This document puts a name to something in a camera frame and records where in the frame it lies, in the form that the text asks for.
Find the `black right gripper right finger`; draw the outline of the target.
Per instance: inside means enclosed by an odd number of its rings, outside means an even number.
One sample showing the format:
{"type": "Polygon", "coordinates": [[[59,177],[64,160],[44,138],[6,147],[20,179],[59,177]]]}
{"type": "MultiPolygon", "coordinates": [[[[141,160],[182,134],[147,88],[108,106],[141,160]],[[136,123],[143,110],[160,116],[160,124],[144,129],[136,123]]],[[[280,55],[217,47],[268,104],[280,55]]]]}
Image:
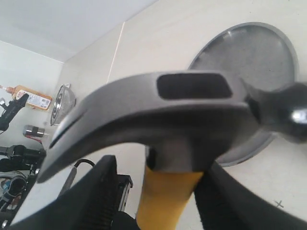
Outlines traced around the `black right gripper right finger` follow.
{"type": "Polygon", "coordinates": [[[218,163],[198,182],[194,196],[205,230],[305,230],[307,222],[257,196],[218,163]]]}

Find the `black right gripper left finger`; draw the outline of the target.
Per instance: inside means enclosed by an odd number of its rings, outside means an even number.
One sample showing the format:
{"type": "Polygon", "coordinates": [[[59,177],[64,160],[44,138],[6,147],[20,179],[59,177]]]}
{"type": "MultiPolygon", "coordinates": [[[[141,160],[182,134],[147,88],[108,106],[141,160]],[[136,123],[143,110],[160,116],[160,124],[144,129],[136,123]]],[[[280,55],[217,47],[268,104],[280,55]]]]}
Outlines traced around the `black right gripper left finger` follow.
{"type": "Polygon", "coordinates": [[[134,218],[119,211],[117,161],[102,159],[71,189],[12,230],[135,230],[134,218]]]}

